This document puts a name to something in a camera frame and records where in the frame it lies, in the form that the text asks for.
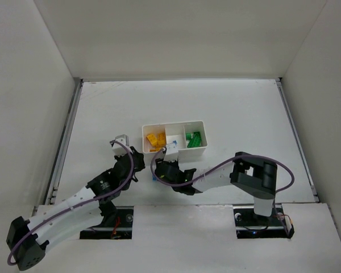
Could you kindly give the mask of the yellow long lego plate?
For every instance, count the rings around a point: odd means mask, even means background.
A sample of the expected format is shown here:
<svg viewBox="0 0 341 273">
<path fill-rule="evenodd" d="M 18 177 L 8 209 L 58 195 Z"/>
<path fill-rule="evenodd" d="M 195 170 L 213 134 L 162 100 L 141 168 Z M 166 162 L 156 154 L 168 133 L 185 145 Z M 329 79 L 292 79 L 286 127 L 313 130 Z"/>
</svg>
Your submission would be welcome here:
<svg viewBox="0 0 341 273">
<path fill-rule="evenodd" d="M 155 151 L 160 151 L 160 150 L 163 149 L 163 147 L 164 147 L 164 146 L 157 145 L 157 146 L 155 147 Z"/>
</svg>

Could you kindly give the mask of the yellow lego brick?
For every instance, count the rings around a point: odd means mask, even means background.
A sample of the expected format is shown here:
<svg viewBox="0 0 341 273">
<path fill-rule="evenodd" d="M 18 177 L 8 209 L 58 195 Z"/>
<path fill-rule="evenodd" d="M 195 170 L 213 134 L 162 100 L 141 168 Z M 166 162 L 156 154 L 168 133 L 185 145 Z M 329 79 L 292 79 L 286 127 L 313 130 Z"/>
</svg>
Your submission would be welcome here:
<svg viewBox="0 0 341 273">
<path fill-rule="evenodd" d="M 165 132 L 159 133 L 157 135 L 157 143 L 160 146 L 166 145 L 166 136 L 165 136 Z"/>
</svg>

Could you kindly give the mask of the green long lego plate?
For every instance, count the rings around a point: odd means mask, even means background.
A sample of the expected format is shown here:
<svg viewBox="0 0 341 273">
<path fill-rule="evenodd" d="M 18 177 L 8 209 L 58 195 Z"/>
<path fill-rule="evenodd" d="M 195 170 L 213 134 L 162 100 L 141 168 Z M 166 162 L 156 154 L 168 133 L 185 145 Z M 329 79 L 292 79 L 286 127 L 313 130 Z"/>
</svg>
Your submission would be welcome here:
<svg viewBox="0 0 341 273">
<path fill-rule="evenodd" d="M 201 145 L 202 145 L 201 132 L 195 131 L 192 134 L 193 134 L 193 139 L 186 140 L 187 141 L 187 148 L 201 147 Z"/>
</svg>

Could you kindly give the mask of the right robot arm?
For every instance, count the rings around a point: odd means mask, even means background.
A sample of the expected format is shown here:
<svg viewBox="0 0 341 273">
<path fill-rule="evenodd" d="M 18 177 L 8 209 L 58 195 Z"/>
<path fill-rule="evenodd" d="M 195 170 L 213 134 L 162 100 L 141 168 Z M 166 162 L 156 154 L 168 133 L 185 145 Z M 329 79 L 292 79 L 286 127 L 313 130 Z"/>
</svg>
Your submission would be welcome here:
<svg viewBox="0 0 341 273">
<path fill-rule="evenodd" d="M 188 196 L 214 188 L 235 186 L 253 197 L 254 213 L 270 217 L 276 196 L 277 164 L 271 159 L 237 152 L 235 156 L 207 171 L 182 171 L 178 155 L 152 159 L 153 177 L 175 192 Z"/>
</svg>

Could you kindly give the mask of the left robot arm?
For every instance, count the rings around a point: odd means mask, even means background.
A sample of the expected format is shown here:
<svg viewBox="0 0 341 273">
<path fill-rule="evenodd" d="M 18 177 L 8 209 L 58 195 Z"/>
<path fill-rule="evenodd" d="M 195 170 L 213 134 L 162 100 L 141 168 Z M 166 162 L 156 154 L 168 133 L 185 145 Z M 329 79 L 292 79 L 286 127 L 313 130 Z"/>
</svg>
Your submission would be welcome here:
<svg viewBox="0 0 341 273">
<path fill-rule="evenodd" d="M 129 189 L 135 174 L 145 168 L 144 155 L 133 146 L 123 146 L 115 164 L 90 180 L 77 193 L 42 214 L 12 220 L 6 243 L 9 266 L 25 271 L 38 264 L 58 243 L 87 228 L 109 224 L 117 217 L 113 204 Z"/>
</svg>

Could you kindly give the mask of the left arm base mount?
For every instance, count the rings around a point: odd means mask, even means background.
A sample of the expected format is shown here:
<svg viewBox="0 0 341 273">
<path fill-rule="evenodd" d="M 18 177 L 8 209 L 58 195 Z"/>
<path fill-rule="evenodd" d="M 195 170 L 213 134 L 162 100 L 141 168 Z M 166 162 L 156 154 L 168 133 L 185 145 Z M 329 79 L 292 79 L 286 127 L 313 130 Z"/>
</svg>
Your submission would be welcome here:
<svg viewBox="0 0 341 273">
<path fill-rule="evenodd" d="M 81 231 L 79 239 L 131 239 L 133 223 L 133 206 L 115 206 L 111 203 L 109 212 L 103 216 L 101 223 Z"/>
</svg>

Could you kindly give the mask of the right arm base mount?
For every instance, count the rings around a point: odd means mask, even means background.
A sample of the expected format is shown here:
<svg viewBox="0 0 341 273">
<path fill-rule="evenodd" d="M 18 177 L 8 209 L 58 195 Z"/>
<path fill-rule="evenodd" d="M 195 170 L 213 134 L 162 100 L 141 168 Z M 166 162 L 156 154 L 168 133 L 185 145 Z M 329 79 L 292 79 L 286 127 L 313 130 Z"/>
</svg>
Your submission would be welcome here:
<svg viewBox="0 0 341 273">
<path fill-rule="evenodd" d="M 233 211 L 237 239 L 291 239 L 295 234 L 293 222 L 281 205 L 272 209 L 269 217 L 255 214 L 252 206 L 235 206 Z"/>
</svg>

